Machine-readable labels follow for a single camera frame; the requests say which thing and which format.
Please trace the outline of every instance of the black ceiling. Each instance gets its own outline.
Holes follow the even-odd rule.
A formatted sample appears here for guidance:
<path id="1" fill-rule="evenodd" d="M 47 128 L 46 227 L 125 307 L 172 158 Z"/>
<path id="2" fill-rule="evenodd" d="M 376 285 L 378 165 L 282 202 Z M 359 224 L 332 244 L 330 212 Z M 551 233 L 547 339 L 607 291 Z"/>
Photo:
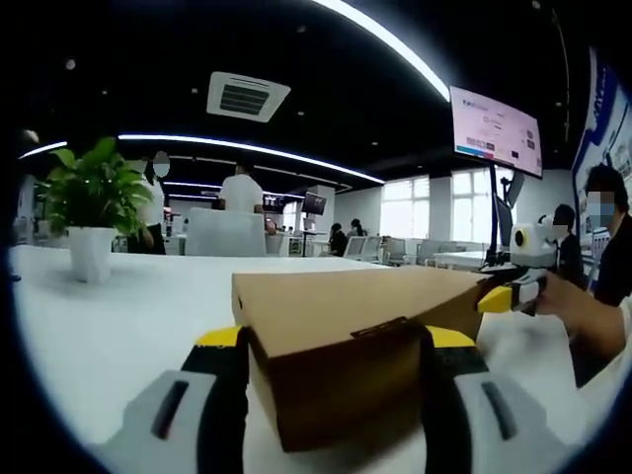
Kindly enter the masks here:
<path id="1" fill-rule="evenodd" d="M 555 2 L 569 59 L 567 102 L 551 2 L 540 2 L 539 9 L 531 0 L 348 3 L 407 44 L 445 84 L 536 117 L 545 168 L 570 167 L 584 124 L 587 44 L 613 42 L 597 30 L 584 38 L 583 26 L 593 18 L 587 7 L 578 11 Z M 471 166 L 451 152 L 450 108 L 440 94 L 379 39 L 310 0 L 118 0 L 81 10 L 44 8 L 16 20 L 24 39 L 16 86 L 26 97 L 20 122 L 36 130 L 42 144 L 68 140 L 81 148 L 97 135 L 122 132 L 201 136 L 324 160 L 383 180 Z M 76 63 L 72 70 L 66 68 L 70 58 Z M 291 92 L 268 123 L 209 115 L 213 71 L 271 80 Z M 277 193 L 327 182 L 338 183 L 339 190 L 374 185 L 287 158 L 219 146 L 121 146 L 126 157 L 162 149 L 179 156 L 247 159 L 326 180 L 258 170 L 264 189 Z M 27 160 L 25 165 L 41 172 L 51 163 L 44 155 Z M 178 159 L 172 160 L 169 180 L 220 184 L 232 171 L 216 161 Z"/>

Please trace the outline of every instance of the cardboard box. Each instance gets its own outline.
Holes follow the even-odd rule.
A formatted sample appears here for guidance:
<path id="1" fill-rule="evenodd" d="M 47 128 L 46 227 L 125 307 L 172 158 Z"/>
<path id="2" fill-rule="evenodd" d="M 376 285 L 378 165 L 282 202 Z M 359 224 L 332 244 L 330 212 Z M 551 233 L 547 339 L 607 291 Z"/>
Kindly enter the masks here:
<path id="1" fill-rule="evenodd" d="M 418 400 L 411 326 L 476 340 L 483 280 L 423 267 L 234 275 L 235 321 L 250 328 L 251 380 L 283 450 L 331 444 L 395 400 Z"/>

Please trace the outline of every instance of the window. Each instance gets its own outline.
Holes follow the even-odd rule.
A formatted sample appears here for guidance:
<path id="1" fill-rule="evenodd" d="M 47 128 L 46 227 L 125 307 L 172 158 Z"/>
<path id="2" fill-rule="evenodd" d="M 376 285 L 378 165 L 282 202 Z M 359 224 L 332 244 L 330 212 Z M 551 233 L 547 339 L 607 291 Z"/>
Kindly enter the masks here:
<path id="1" fill-rule="evenodd" d="M 496 167 L 497 192 L 503 194 L 502 178 L 514 172 Z M 492 236 L 492 183 L 487 169 L 452 176 L 452 240 L 489 243 Z M 512 211 L 515 221 L 515 207 Z"/>
<path id="2" fill-rule="evenodd" d="M 385 184 L 382 188 L 379 233 L 391 237 L 427 239 L 430 195 L 427 176 Z"/>
<path id="3" fill-rule="evenodd" d="M 294 230 L 304 230 L 303 219 L 307 217 L 307 214 L 305 212 L 300 212 L 300 220 L 298 225 L 296 225 L 296 214 L 299 213 L 298 209 L 298 202 L 291 202 L 283 207 L 283 225 L 286 229 L 292 227 Z"/>

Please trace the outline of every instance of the ceiling air conditioner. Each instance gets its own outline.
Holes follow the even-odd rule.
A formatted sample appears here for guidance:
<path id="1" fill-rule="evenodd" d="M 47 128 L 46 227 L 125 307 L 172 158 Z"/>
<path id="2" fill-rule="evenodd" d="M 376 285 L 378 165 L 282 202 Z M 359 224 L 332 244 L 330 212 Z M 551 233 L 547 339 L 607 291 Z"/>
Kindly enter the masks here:
<path id="1" fill-rule="evenodd" d="M 263 79 L 215 71 L 210 75 L 206 112 L 267 122 L 289 90 L 287 86 Z"/>

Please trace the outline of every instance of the box flap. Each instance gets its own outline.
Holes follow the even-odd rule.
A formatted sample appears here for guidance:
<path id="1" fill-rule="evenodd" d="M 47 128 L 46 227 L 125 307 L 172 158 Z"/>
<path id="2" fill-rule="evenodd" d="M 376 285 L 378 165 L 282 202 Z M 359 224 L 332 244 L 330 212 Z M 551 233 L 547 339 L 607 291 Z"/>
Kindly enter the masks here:
<path id="1" fill-rule="evenodd" d="M 235 318 L 252 327 L 268 357 L 286 356 L 348 341 L 352 333 L 396 318 L 419 316 L 484 278 L 425 267 L 235 274 Z"/>

